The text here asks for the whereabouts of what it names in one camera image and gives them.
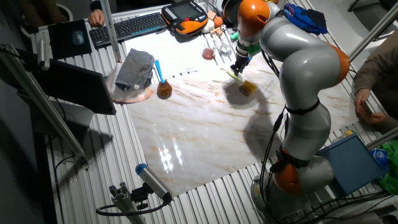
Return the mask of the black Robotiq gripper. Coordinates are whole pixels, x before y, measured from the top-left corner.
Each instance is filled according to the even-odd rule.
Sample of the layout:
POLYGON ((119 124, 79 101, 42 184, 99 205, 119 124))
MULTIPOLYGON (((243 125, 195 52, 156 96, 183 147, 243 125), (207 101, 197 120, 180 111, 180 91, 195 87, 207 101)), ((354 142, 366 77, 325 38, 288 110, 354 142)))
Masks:
POLYGON ((237 76, 241 76, 243 73, 243 69, 250 63, 251 57, 242 56, 240 54, 236 54, 236 61, 234 65, 231 66, 231 69, 234 74, 237 76))

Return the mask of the bare hand with dark sleeve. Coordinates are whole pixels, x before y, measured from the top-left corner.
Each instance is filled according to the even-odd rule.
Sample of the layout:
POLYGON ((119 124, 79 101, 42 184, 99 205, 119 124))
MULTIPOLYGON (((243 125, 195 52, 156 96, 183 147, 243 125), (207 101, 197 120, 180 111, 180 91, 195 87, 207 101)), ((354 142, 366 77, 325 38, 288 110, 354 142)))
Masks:
POLYGON ((89 16, 88 22, 93 27, 103 27, 105 18, 102 10, 95 9, 89 16))

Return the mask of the right hand with brown sleeve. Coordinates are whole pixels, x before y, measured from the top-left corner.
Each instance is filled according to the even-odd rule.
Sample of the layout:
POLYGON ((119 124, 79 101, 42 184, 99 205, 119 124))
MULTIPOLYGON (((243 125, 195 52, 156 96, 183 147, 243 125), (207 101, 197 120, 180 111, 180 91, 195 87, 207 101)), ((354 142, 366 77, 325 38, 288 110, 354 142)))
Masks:
POLYGON ((362 119, 365 119, 368 116, 364 104, 369 98, 369 96, 370 96, 370 90, 367 88, 362 88, 358 90, 356 93, 356 98, 355 98, 356 113, 362 119))

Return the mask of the left hand with brown sleeve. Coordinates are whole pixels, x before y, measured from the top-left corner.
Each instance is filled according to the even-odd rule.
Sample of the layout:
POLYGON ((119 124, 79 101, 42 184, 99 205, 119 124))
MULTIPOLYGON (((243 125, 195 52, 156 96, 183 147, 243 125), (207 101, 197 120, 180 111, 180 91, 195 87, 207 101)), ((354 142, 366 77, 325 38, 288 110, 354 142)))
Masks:
POLYGON ((385 122, 387 116, 384 113, 372 113, 372 114, 367 114, 365 113, 362 116, 362 119, 369 123, 369 124, 380 124, 385 122))

